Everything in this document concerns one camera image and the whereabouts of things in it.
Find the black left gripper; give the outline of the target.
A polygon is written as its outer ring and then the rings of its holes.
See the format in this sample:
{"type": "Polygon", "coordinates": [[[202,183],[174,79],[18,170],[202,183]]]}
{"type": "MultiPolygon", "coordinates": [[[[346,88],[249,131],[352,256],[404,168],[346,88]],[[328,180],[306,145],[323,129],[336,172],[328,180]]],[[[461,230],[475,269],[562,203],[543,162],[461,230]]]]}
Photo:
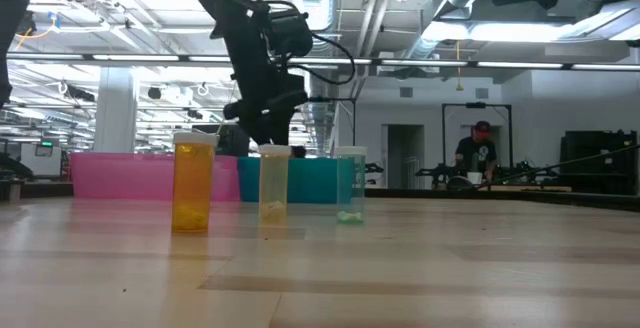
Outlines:
{"type": "Polygon", "coordinates": [[[295,107],[308,99],[304,78],[290,74],[274,63],[260,34],[227,33],[224,43],[232,64],[232,79],[241,98],[223,109],[226,119],[239,118],[240,128],[258,145],[270,144],[268,117],[271,112],[272,142],[289,144],[289,126],[295,107]]]}

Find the pale yellow pill bottle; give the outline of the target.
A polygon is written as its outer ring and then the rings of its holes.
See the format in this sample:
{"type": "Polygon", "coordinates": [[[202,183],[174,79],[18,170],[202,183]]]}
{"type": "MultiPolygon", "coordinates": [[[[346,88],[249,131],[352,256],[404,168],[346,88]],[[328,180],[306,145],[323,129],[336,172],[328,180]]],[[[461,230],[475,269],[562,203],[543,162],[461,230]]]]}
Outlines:
{"type": "Polygon", "coordinates": [[[261,145],[259,220],[265,225],[286,222],[288,203],[289,146],[261,145]]]}

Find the orange bottle with yellow pills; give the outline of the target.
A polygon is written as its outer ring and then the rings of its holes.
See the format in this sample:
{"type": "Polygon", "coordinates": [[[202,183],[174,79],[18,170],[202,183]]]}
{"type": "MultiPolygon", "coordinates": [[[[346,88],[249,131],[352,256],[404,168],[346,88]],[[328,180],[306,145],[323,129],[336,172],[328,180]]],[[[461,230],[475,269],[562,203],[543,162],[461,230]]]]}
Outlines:
{"type": "Polygon", "coordinates": [[[208,231],[217,134],[178,132],[174,140],[171,230],[208,231]]]}

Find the green pill bottle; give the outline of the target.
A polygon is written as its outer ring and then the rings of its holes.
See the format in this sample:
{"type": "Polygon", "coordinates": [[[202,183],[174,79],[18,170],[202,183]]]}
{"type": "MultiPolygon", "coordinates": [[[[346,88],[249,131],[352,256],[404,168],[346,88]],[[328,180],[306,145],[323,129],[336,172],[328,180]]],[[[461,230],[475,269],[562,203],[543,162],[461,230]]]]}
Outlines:
{"type": "Polygon", "coordinates": [[[337,161],[337,220],[363,223],[365,211],[365,170],[367,149],[341,146],[335,149],[337,161]]]}

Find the blue plastic bin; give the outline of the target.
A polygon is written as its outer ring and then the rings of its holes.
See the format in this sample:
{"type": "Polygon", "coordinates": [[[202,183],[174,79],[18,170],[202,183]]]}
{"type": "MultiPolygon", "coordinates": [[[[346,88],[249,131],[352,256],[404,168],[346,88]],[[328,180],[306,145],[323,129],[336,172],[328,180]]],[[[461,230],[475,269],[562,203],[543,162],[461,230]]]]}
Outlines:
{"type": "MultiPolygon", "coordinates": [[[[301,204],[349,203],[352,186],[352,164],[338,166],[337,159],[290,159],[288,173],[288,202],[301,204]]],[[[240,195],[244,202],[259,200],[260,159],[238,159],[240,195]]]]}

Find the pink plastic bin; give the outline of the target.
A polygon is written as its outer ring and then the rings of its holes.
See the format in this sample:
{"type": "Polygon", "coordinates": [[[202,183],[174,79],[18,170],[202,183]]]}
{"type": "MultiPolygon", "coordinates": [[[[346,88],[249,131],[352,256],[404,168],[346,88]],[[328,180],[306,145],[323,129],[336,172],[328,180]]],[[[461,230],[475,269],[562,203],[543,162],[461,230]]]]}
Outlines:
{"type": "MultiPolygon", "coordinates": [[[[171,154],[73,153],[70,158],[74,196],[81,199],[170,201],[174,156],[171,154]]],[[[237,159],[214,159],[213,202],[240,199],[237,159]]]]}

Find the black background monitor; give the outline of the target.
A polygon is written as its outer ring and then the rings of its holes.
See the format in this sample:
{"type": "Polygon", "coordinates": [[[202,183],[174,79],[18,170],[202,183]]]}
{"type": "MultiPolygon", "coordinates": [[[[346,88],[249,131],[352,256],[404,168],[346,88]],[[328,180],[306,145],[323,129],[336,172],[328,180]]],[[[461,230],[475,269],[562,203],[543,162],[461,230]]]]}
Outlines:
{"type": "Polygon", "coordinates": [[[217,155],[246,157],[249,154],[250,137],[236,124],[199,124],[193,125],[192,130],[217,134],[219,136],[217,155]]]}

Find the long ceiling light strip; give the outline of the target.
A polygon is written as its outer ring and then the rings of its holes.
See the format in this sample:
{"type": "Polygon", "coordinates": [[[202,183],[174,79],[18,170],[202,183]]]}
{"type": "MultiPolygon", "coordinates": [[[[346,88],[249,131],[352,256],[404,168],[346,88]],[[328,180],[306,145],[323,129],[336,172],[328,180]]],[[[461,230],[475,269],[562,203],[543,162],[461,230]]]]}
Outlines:
{"type": "MultiPolygon", "coordinates": [[[[132,66],[218,66],[229,65],[227,56],[211,55],[135,55],[135,54],[70,54],[70,53],[20,53],[9,52],[10,61],[55,62],[69,64],[102,65],[113,62],[132,66]]],[[[640,64],[604,64],[604,63],[555,63],[555,62],[512,62],[512,61],[459,61],[459,60],[408,60],[408,59],[366,59],[356,58],[292,58],[290,63],[305,66],[349,65],[379,67],[416,67],[416,68],[474,68],[474,69],[524,69],[524,70],[562,70],[562,71],[602,71],[640,73],[640,64]]]]}

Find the white room pillar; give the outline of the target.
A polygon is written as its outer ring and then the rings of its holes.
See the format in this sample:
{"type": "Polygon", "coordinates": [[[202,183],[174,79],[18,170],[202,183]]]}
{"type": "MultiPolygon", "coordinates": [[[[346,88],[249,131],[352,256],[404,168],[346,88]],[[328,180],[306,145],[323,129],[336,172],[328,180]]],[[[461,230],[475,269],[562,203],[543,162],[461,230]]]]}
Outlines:
{"type": "Polygon", "coordinates": [[[101,68],[93,146],[95,152],[134,152],[138,97],[139,81],[131,68],[101,68]]]}

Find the person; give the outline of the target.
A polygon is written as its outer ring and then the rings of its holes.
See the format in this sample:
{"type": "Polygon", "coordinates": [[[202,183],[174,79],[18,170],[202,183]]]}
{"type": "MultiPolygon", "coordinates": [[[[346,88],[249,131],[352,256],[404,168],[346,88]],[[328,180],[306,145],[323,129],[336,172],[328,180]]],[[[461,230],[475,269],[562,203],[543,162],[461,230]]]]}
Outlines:
{"type": "Polygon", "coordinates": [[[455,151],[455,166],[465,172],[481,172],[491,182],[497,166],[497,151],[490,139],[491,125],[487,121],[478,121],[471,135],[461,139],[455,151]]]}

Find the black background cabinet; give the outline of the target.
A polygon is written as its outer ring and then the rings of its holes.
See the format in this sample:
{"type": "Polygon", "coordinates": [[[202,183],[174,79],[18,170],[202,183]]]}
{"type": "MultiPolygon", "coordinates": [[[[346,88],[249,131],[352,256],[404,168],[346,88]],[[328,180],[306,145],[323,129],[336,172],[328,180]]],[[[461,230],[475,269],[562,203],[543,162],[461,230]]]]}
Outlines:
{"type": "Polygon", "coordinates": [[[573,192],[636,195],[638,192],[636,131],[566,131],[561,138],[559,180],[573,192]]]}

